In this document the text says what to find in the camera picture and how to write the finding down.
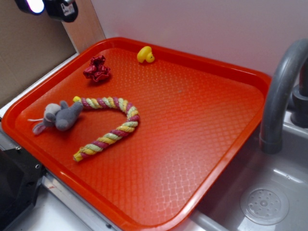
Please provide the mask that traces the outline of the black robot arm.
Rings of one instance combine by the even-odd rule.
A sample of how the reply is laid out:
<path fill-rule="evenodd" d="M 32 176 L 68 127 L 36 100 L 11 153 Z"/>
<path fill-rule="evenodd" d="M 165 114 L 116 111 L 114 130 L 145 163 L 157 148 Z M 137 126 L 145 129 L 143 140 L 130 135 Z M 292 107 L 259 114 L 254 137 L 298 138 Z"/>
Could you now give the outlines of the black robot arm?
<path fill-rule="evenodd" d="M 15 3 L 25 13 L 41 15 L 46 11 L 50 18 L 66 23 L 74 22 L 78 16 L 74 0 L 15 0 Z"/>

